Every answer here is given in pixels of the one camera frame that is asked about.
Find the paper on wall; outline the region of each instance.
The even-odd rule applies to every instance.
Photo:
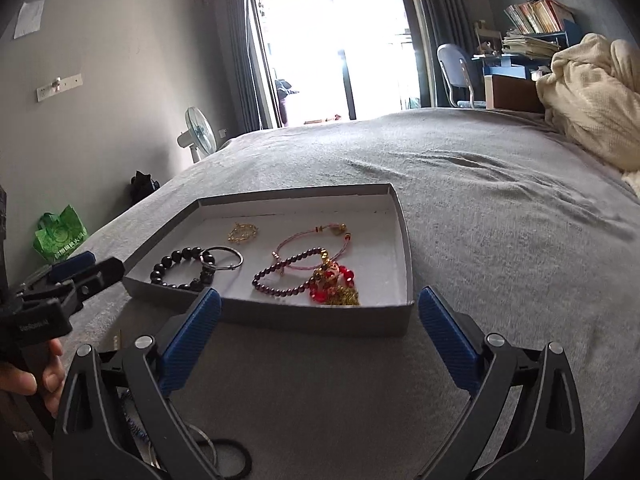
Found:
[[[14,40],[40,30],[43,9],[44,0],[22,4],[18,13],[18,22],[15,24]]]

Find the sliding door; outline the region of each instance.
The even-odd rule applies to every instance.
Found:
[[[428,105],[411,0],[253,1],[280,126]]]
[[[333,0],[356,116],[420,107],[420,85],[403,0]]]

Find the cardboard box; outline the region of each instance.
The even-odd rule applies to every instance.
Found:
[[[258,235],[233,245],[228,234],[238,223],[254,224]],[[344,223],[351,242],[339,263],[352,269],[360,306],[317,304],[308,292],[284,298],[267,296],[252,287],[254,275],[274,263],[272,251],[291,235],[329,223]],[[344,243],[330,230],[308,234],[280,252],[287,258],[313,247],[333,256]],[[244,264],[219,270],[212,287],[223,298],[222,320],[276,330],[351,336],[401,336],[406,333],[414,291],[411,254],[398,196],[391,184],[307,187],[202,198],[191,203],[140,246],[125,262],[123,284],[134,298],[163,303],[184,312],[197,293],[150,282],[153,266],[163,256],[184,247],[231,246]],[[219,266],[235,263],[230,253],[217,251]],[[298,263],[320,264],[318,256]],[[167,283],[189,283],[202,264],[189,260],[174,265]],[[276,288],[301,285],[311,271],[287,269],[261,283]]]

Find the door frame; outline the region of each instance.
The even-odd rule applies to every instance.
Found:
[[[252,13],[254,14],[254,22],[255,27],[257,28],[257,33],[255,36],[258,38],[258,47],[261,54],[261,61],[264,64],[265,72],[267,74],[267,81],[265,81],[266,85],[269,89],[269,94],[271,96],[271,101],[273,103],[273,108],[276,114],[276,122],[278,123],[278,127],[282,127],[282,119],[280,117],[280,111],[278,106],[278,98],[276,95],[276,91],[274,88],[273,81],[271,80],[271,72],[269,70],[269,63],[267,61],[266,50],[264,47],[264,39],[262,37],[262,30],[260,28],[260,19],[258,16],[258,5],[256,0],[250,0],[252,5]],[[430,85],[429,85],[429,71],[427,66],[427,56],[424,50],[424,41],[422,40],[422,34],[420,32],[420,23],[418,20],[418,15],[415,9],[414,0],[402,0],[404,3],[404,11],[406,13],[407,22],[409,24],[409,33],[411,35],[412,45],[414,47],[415,52],[415,65],[418,71],[418,85],[420,87],[420,104],[423,108],[429,106],[431,104],[431,93],[430,93]],[[355,104],[353,100],[353,90],[351,89],[351,77],[349,74],[349,67],[346,62],[346,56],[344,53],[344,48],[341,48],[338,51],[342,59],[342,79],[344,83],[344,92],[347,99],[347,105],[349,109],[349,118],[350,120],[356,119],[356,110]]]

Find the electric fan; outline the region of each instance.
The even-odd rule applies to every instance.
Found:
[[[178,145],[189,148],[194,162],[200,160],[198,150],[203,156],[211,155],[218,150],[216,137],[213,136],[207,118],[196,107],[188,108],[184,115],[188,130],[178,136]]]

